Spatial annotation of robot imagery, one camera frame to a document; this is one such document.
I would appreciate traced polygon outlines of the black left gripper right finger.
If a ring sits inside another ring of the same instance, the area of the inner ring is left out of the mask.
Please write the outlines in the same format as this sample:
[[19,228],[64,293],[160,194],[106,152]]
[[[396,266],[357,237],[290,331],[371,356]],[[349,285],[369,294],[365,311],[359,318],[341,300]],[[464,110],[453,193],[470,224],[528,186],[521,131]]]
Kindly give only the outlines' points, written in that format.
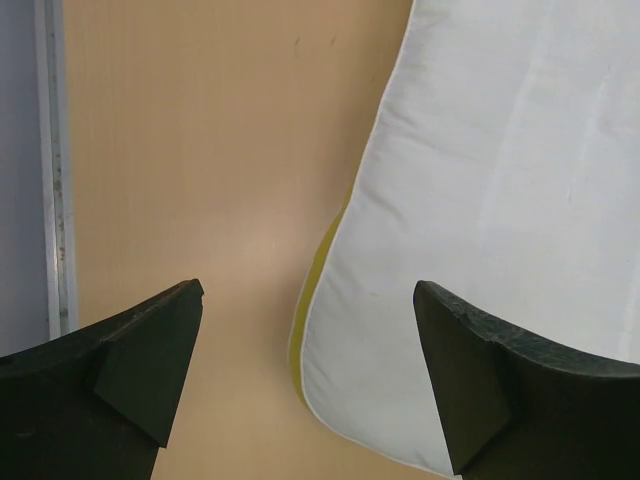
[[548,340],[430,281],[413,303],[455,475],[638,477],[636,364]]

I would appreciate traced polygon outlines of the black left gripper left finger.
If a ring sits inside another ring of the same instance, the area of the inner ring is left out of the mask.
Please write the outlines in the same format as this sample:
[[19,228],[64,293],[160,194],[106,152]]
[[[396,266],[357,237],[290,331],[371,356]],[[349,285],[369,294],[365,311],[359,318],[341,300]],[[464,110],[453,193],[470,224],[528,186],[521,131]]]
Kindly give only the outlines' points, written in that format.
[[201,323],[196,280],[1,359],[4,479],[148,479]]

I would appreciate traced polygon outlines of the white pillow yellow underside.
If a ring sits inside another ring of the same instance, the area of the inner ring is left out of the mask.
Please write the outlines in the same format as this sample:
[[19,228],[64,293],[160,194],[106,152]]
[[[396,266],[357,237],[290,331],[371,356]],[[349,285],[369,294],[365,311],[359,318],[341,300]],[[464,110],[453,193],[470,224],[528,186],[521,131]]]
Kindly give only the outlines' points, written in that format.
[[330,430],[452,478],[413,309],[421,280],[553,341],[638,361],[637,2],[411,7],[288,360]]

